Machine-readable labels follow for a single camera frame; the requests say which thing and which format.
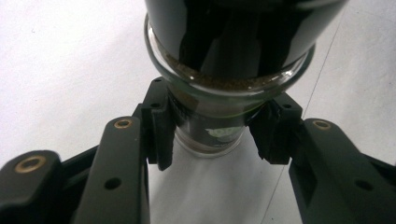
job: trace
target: white surface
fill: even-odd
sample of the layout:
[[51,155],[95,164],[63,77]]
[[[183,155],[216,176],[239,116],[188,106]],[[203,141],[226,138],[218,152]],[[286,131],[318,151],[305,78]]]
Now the white surface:
[[[0,166],[33,149],[66,160],[130,115],[159,74],[143,39],[144,1],[0,2]],[[359,149],[395,163],[396,2],[355,0],[318,40],[289,90],[337,123]],[[260,161],[251,136],[231,154],[197,159],[175,148],[149,167],[151,222],[299,223],[288,167]]]

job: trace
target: black cylinder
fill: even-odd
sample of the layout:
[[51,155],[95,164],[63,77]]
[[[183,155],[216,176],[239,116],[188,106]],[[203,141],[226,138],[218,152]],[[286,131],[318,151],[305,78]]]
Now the black cylinder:
[[343,0],[146,0],[167,53],[205,76],[254,78],[293,64]]

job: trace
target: screw hole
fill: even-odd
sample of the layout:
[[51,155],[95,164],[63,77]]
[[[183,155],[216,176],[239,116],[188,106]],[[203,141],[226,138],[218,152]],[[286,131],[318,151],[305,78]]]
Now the screw hole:
[[121,185],[121,180],[119,178],[108,179],[105,183],[105,189],[112,190],[116,189]]
[[120,119],[115,124],[114,127],[118,129],[128,128],[132,125],[132,121],[130,119]]
[[30,169],[32,167],[37,166],[39,162],[40,162],[39,159],[32,159],[30,161],[26,161],[22,163],[21,166],[23,167],[23,169]]
[[158,108],[160,106],[161,106],[160,104],[151,104],[151,107],[154,107],[154,108]]
[[369,182],[365,181],[365,180],[355,180],[355,185],[358,186],[361,189],[365,189],[367,191],[371,191],[373,190],[373,185],[371,185]]

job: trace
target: brass insert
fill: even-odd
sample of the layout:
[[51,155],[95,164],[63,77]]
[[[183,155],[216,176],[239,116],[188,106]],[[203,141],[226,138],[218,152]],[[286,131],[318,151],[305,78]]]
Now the brass insert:
[[120,119],[114,124],[114,127],[118,129],[126,129],[131,126],[132,126],[132,121],[130,119]]
[[31,156],[20,161],[15,167],[15,172],[19,174],[30,173],[46,163],[46,158],[43,156]]
[[329,122],[324,120],[317,119],[314,120],[313,123],[315,124],[315,126],[317,126],[318,129],[321,129],[322,131],[329,130],[332,127],[332,125]]

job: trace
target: black plastic bracket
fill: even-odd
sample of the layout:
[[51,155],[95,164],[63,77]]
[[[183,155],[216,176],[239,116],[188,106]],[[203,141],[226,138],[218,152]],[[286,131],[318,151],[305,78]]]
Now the black plastic bracket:
[[157,163],[163,171],[172,164],[176,129],[163,77],[151,81],[145,100],[139,107],[141,113],[135,113],[142,119],[143,144],[148,149],[148,162]]
[[111,120],[103,133],[74,223],[149,223],[140,120]]
[[297,138],[290,179],[303,223],[394,223],[394,167],[368,160],[327,120],[305,120]]
[[289,140],[302,113],[303,109],[286,93],[266,103],[248,125],[262,159],[271,164],[289,163]]
[[43,223],[64,181],[58,154],[31,151],[0,172],[0,223]]

